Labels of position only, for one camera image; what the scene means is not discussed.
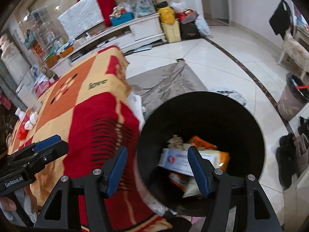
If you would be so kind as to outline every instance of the blue box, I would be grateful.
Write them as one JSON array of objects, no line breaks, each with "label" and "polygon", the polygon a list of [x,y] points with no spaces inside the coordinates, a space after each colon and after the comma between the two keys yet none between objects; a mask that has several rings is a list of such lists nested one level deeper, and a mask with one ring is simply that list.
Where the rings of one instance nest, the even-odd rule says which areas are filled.
[{"label": "blue box", "polygon": [[121,25],[125,22],[131,21],[132,19],[133,19],[132,13],[128,12],[128,13],[122,14],[118,18],[116,18],[116,17],[112,18],[111,23],[112,23],[113,26],[118,26],[118,25]]}]

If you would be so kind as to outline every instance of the silver bolt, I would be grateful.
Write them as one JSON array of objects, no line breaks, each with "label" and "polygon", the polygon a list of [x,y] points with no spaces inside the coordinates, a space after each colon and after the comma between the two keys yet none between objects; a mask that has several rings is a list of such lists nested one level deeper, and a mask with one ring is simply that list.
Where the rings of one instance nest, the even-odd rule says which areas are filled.
[{"label": "silver bolt", "polygon": [[223,171],[222,171],[222,169],[220,169],[220,168],[216,168],[216,169],[214,170],[214,173],[217,174],[217,175],[221,175],[221,174],[223,174]]},{"label": "silver bolt", "polygon": [[94,175],[99,175],[99,174],[102,173],[102,170],[101,170],[101,169],[95,169],[95,170],[93,170],[92,173],[93,173]]},{"label": "silver bolt", "polygon": [[250,181],[254,181],[254,180],[255,180],[255,176],[252,175],[252,174],[249,174],[249,175],[248,175],[248,179],[249,179]]},{"label": "silver bolt", "polygon": [[69,179],[69,177],[67,177],[67,176],[65,175],[65,176],[62,176],[60,180],[61,180],[62,182],[66,182],[68,179]]}]

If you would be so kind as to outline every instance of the gray curtain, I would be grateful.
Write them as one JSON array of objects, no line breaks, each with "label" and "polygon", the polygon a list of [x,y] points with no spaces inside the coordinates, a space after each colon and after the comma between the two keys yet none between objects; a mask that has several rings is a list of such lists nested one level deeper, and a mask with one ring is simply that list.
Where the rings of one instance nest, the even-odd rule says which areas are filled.
[{"label": "gray curtain", "polygon": [[21,110],[26,111],[26,105],[17,96],[16,89],[18,85],[10,75],[5,64],[0,59],[0,87],[7,98],[12,102],[15,107],[19,107]]}]

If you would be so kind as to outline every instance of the dark floor border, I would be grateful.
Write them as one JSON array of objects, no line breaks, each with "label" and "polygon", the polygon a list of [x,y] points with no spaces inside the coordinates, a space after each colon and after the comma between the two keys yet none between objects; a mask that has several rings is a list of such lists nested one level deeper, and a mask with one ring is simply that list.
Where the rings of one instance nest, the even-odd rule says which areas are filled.
[{"label": "dark floor border", "polygon": [[217,49],[219,49],[221,52],[223,52],[225,55],[227,55],[231,60],[234,61],[234,63],[236,63],[245,73],[247,73],[247,75],[256,83],[256,85],[262,90],[262,92],[265,94],[265,96],[268,98],[268,100],[270,101],[270,103],[272,104],[272,106],[275,108],[275,110],[277,111],[278,115],[280,116],[284,126],[286,127],[288,133],[293,133],[292,127],[290,125],[290,123],[285,120],[279,113],[278,110],[278,105],[276,100],[273,98],[273,96],[270,94],[270,92],[266,89],[266,87],[261,83],[260,80],[258,80],[258,78],[243,64],[241,63],[236,57],[234,57],[231,53],[229,53],[227,50],[225,50],[224,48],[222,48],[220,45],[216,44],[214,41],[210,40],[209,38],[204,38],[207,42],[209,42],[210,44],[212,44],[214,47],[216,47]]}]

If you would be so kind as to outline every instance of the trash can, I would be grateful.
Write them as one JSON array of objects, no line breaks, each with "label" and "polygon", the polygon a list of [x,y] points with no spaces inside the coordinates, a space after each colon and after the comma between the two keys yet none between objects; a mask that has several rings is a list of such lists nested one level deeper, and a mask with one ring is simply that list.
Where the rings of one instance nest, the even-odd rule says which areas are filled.
[{"label": "trash can", "polygon": [[286,86],[278,101],[278,111],[287,121],[290,121],[309,101],[308,89],[296,89],[305,85],[300,78],[292,73],[286,75]]},{"label": "trash can", "polygon": [[210,201],[182,198],[183,192],[169,180],[169,171],[158,167],[163,148],[173,135],[188,142],[194,135],[228,152],[227,173],[260,177],[265,147],[254,117],[235,100],[215,92],[195,91],[172,98],[148,118],[137,147],[137,167],[149,192],[164,206],[184,215],[205,217]]}]

